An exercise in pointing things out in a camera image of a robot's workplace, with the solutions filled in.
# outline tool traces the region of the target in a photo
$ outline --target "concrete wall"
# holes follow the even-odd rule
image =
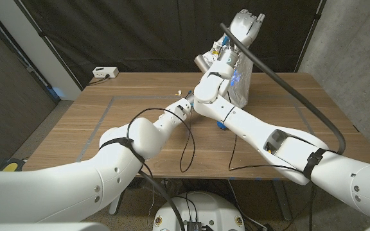
[[[0,21],[61,99],[75,100],[81,90],[14,1],[0,0]]]
[[[370,142],[370,1],[328,0],[299,72],[312,74]]]

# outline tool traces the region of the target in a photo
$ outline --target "wooden table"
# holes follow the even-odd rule
[[[165,108],[178,100],[178,90],[187,93],[199,82],[201,73],[119,73],[115,79],[87,87],[55,125],[24,171],[87,160],[98,151],[103,132],[122,126],[148,107]],[[370,144],[352,125],[319,84],[309,74],[281,73],[280,76],[317,106],[346,138],[345,156],[370,163]],[[249,103],[244,108],[259,119],[278,126],[314,133],[335,150],[335,136],[302,104],[265,74],[252,74]],[[143,117],[155,121],[161,111],[149,111]],[[179,160],[186,143],[187,130],[178,126],[162,152],[147,161],[155,177],[230,178],[274,180],[286,179],[271,167],[228,171],[234,146],[234,134],[223,131],[216,121],[193,113],[192,132],[196,154],[190,169],[181,173]],[[183,167],[189,163],[192,143],[185,152]],[[231,167],[267,164],[246,142],[239,139]]]

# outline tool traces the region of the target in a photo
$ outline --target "blue object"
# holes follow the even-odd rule
[[[225,45],[229,41],[228,36],[225,36],[225,38],[222,41],[222,45]]]
[[[225,130],[225,129],[226,129],[226,126],[225,126],[223,123],[221,123],[221,122],[217,121],[217,122],[216,122],[216,124],[218,125],[218,127],[219,127],[220,129],[223,129],[223,130]]]

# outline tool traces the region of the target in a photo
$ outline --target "black strap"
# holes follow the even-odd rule
[[[311,153],[308,157],[308,163],[306,164],[305,168],[303,169],[303,175],[308,178],[309,180],[311,179],[311,174],[313,168],[319,164],[319,162],[323,158],[323,154],[325,153],[325,149],[319,148],[315,153]]]
[[[101,148],[105,147],[106,145],[109,145],[109,144],[115,144],[115,143],[119,143],[120,145],[124,146],[124,147],[127,147],[129,148],[129,150],[132,152],[132,154],[134,154],[134,156],[139,160],[141,161],[141,163],[143,164],[145,162],[145,159],[140,155],[138,154],[134,148],[132,147],[132,142],[134,140],[132,139],[128,139],[126,137],[120,137],[120,138],[116,138],[116,139],[112,139],[110,141],[107,141],[107,142],[104,142],[101,147],[100,147],[100,150]]]

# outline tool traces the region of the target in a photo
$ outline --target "table leg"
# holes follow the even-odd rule
[[[277,200],[279,203],[279,208],[282,212],[283,219],[285,221],[292,220],[292,214],[288,204],[288,198],[286,197],[286,191],[285,187],[283,186],[283,182],[280,180],[273,180],[272,185],[274,186],[276,197],[278,198]]]
[[[122,197],[124,193],[125,191],[121,192],[121,194],[117,198],[115,198],[113,202],[110,203],[109,214],[116,215],[118,213],[119,206],[121,206]]]

